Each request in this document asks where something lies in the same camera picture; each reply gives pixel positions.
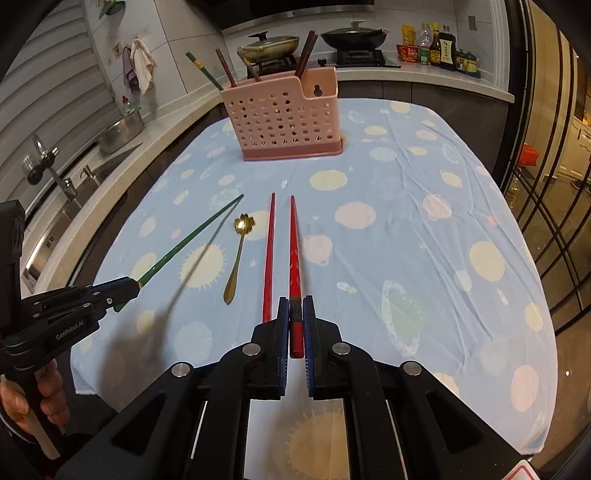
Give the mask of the person left hand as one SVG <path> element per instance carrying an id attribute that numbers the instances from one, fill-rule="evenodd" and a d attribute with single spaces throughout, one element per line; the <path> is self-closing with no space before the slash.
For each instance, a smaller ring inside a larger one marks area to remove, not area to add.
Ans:
<path id="1" fill-rule="evenodd" d="M 1 378 L 1 405 L 4 417 L 14 422 L 22 432 L 32 435 L 27 416 L 33 411 L 31 400 L 38 400 L 38 408 L 47 420 L 60 428 L 70 420 L 70 409 L 63 389 L 63 377 L 58 363 L 52 359 L 37 379 L 38 395 L 24 393 L 14 382 Z"/>

